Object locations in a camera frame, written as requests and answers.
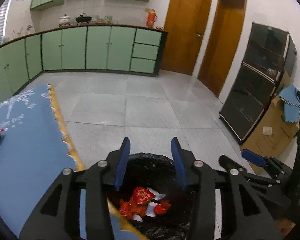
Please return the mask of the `blue white paper cup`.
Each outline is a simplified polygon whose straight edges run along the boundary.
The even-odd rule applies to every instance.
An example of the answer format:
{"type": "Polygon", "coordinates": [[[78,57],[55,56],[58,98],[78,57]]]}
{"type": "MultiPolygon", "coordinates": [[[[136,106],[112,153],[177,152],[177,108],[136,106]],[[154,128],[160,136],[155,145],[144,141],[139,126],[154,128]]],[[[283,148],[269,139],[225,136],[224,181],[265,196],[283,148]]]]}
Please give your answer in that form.
{"type": "Polygon", "coordinates": [[[159,205],[159,203],[149,202],[148,205],[147,205],[147,209],[146,209],[146,216],[153,217],[153,218],[156,217],[156,214],[154,212],[154,208],[158,205],[159,205]]]}

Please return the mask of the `red gold paper bag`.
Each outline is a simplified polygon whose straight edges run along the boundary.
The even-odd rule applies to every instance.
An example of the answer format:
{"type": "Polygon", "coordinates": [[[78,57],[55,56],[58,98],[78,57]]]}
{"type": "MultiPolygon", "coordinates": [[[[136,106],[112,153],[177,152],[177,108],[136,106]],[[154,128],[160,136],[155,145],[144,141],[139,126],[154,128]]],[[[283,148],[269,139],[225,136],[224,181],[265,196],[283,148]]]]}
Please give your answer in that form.
{"type": "Polygon", "coordinates": [[[150,202],[155,198],[155,194],[151,193],[148,189],[144,187],[136,187],[133,191],[133,195],[130,202],[135,205],[143,205],[150,202]]]}

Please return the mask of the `black wok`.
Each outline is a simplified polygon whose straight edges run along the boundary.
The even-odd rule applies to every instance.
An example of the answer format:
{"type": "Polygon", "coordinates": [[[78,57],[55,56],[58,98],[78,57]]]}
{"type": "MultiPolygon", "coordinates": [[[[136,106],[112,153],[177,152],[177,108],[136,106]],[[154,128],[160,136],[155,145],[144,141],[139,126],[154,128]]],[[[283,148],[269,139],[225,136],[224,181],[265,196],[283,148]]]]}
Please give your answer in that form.
{"type": "Polygon", "coordinates": [[[92,17],[86,14],[80,14],[76,17],[77,24],[88,24],[91,21],[92,17]]]}

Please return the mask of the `wooden door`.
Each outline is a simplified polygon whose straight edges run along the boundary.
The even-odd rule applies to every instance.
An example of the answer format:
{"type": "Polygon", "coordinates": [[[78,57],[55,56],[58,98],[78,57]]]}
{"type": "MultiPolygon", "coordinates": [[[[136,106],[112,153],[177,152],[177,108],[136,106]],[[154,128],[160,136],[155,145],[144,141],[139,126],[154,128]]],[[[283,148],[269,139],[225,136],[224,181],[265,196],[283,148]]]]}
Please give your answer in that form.
{"type": "Polygon", "coordinates": [[[198,74],[219,96],[229,74],[241,38],[247,0],[218,0],[205,55],[198,74]]]}
{"type": "Polygon", "coordinates": [[[212,0],[170,0],[164,29],[167,40],[161,69],[192,75],[212,0]]]}

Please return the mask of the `orange thermos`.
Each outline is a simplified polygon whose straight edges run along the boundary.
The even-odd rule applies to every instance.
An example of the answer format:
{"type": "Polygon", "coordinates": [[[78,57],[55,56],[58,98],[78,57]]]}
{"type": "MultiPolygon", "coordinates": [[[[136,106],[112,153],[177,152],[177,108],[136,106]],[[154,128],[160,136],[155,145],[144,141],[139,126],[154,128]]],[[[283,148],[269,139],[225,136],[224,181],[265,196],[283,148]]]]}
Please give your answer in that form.
{"type": "Polygon", "coordinates": [[[148,28],[154,28],[154,24],[157,21],[157,15],[154,9],[150,9],[147,15],[147,24],[148,28]]]}

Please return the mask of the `green lower kitchen cabinets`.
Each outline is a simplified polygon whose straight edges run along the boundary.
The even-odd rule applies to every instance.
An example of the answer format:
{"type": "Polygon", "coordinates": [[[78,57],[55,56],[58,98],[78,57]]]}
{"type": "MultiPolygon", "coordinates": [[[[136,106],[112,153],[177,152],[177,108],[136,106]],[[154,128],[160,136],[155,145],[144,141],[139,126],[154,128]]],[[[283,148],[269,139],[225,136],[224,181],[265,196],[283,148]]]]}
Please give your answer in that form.
{"type": "Polygon", "coordinates": [[[133,25],[77,25],[0,45],[0,102],[43,73],[105,72],[157,76],[168,33],[133,25]]]}

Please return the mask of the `blue cloth on box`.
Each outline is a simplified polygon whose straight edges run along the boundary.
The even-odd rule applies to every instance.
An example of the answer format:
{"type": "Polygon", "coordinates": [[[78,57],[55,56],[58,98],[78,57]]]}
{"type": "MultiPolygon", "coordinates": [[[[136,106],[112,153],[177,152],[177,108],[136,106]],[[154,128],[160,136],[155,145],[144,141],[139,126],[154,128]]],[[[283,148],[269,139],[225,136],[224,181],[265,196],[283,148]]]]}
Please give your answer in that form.
{"type": "Polygon", "coordinates": [[[290,85],[281,90],[279,98],[283,101],[284,121],[290,123],[299,122],[300,90],[294,85],[290,85]]]}

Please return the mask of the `black trash bin with bag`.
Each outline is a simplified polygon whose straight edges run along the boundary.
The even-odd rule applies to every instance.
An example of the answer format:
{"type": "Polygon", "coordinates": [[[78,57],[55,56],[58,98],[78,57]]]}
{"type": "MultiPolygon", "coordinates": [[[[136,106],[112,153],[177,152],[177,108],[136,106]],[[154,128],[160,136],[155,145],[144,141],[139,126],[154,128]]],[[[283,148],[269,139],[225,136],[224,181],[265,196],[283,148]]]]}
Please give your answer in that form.
{"type": "Polygon", "coordinates": [[[130,155],[119,190],[108,189],[110,202],[148,239],[187,239],[195,189],[183,189],[172,159],[130,155]]]}

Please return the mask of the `large cardboard box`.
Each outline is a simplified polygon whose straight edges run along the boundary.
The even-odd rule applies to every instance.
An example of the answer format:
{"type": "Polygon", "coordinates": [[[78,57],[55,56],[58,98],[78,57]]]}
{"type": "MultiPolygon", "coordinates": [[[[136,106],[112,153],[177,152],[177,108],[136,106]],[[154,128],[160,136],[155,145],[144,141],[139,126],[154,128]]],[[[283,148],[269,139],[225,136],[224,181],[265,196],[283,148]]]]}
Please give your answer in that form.
{"type": "Polygon", "coordinates": [[[290,76],[283,74],[279,87],[265,114],[240,150],[266,157],[278,157],[288,147],[299,130],[299,123],[284,121],[284,103],[279,92],[290,85],[290,76]]]}

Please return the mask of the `red plastic bag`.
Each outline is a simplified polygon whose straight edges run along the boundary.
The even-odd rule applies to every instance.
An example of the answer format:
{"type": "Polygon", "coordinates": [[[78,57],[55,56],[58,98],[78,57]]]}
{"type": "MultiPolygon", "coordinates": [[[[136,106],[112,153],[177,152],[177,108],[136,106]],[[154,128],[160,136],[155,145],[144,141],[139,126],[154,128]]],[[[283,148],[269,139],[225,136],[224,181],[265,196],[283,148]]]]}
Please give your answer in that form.
{"type": "Polygon", "coordinates": [[[155,215],[163,215],[171,208],[169,200],[161,200],[160,204],[156,205],[153,209],[155,215]]]}
{"type": "Polygon", "coordinates": [[[147,203],[137,205],[134,202],[133,197],[130,198],[130,200],[128,202],[126,202],[122,199],[120,200],[119,213],[126,220],[133,220],[134,215],[138,215],[141,218],[143,218],[146,216],[146,210],[147,210],[147,203]]]}

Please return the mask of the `white cooking pot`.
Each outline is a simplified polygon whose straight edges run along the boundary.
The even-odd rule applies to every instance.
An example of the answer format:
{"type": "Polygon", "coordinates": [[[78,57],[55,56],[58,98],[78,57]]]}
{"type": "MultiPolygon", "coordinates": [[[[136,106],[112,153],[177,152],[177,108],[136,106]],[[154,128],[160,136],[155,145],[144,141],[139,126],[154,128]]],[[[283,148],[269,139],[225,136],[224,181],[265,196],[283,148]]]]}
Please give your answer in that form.
{"type": "Polygon", "coordinates": [[[67,14],[64,14],[59,18],[59,27],[67,27],[71,25],[71,17],[67,14]]]}

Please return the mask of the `black glass cabinet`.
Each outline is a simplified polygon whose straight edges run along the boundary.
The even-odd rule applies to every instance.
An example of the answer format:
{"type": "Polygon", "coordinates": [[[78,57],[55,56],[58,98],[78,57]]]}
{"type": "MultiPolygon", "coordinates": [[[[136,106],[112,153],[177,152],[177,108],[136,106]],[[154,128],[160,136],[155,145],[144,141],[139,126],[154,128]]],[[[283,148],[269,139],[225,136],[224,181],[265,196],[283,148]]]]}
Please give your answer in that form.
{"type": "Polygon", "coordinates": [[[288,31],[252,23],[237,77],[219,112],[239,144],[252,133],[279,90],[291,76],[297,50],[288,31]]]}

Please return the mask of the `left wooden door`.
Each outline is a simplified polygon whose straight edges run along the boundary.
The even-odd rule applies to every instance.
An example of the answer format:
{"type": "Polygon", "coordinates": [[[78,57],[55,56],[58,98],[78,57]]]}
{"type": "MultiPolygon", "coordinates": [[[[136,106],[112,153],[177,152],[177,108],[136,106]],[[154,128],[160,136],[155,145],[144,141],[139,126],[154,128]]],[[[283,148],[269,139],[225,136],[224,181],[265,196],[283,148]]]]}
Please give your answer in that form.
{"type": "Polygon", "coordinates": [[[170,0],[164,29],[167,40],[161,69],[192,75],[212,0],[170,0]]]}

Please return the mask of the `right wooden door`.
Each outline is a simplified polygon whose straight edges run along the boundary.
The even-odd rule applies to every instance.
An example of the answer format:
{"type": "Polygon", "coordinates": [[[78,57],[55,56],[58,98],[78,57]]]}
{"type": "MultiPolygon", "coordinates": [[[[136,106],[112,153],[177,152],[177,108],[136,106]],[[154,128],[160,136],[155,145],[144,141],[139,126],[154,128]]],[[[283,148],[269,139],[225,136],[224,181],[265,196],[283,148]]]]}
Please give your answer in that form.
{"type": "Polygon", "coordinates": [[[218,0],[205,55],[198,74],[219,96],[229,74],[241,38],[247,0],[218,0]]]}

